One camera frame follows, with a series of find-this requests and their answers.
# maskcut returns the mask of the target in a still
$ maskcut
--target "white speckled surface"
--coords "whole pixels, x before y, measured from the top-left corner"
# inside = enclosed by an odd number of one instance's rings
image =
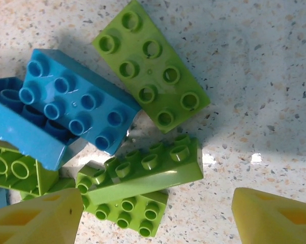
[[[124,87],[90,44],[126,0],[0,0],[0,77],[33,48],[59,48]],[[203,145],[205,179],[169,189],[156,238],[84,213],[76,243],[240,243],[236,187],[306,202],[306,0],[144,0],[212,104],[163,135],[142,112],[119,154],[181,132]],[[108,156],[88,145],[63,174]],[[13,201],[18,201],[16,193]]]

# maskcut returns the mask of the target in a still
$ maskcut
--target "green lego brick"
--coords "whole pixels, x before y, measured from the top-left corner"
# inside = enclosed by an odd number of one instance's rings
[[[105,162],[106,169],[85,166],[77,175],[76,187],[96,205],[159,191],[203,179],[201,157],[197,138],[181,135],[173,145],[151,146],[148,154],[136,150],[125,159],[111,158]]]
[[[163,133],[210,103],[137,1],[131,1],[93,45]]]
[[[44,169],[37,160],[0,141],[0,187],[41,196],[57,181],[58,171]]]
[[[52,188],[49,189],[48,192],[46,192],[44,195],[57,192],[66,188],[75,188],[75,179],[73,178],[60,178],[56,184],[53,185]],[[20,192],[22,201],[30,200],[39,196],[30,195],[25,192]]]
[[[163,217],[168,195],[151,192],[131,198],[95,205],[87,194],[82,195],[86,212],[98,220],[110,220],[122,229],[138,231],[143,237],[154,237]]]

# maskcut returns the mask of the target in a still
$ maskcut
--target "stacked lego bricks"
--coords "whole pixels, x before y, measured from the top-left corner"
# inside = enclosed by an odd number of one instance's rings
[[[88,142],[115,155],[141,108],[167,133],[210,103],[137,1],[93,45],[130,94],[59,50],[35,49],[24,82],[0,79],[0,187],[23,200],[75,187],[58,169]],[[181,135],[105,169],[86,165],[76,186],[84,211],[152,237],[168,199],[161,190],[202,179],[200,161],[198,140]]]

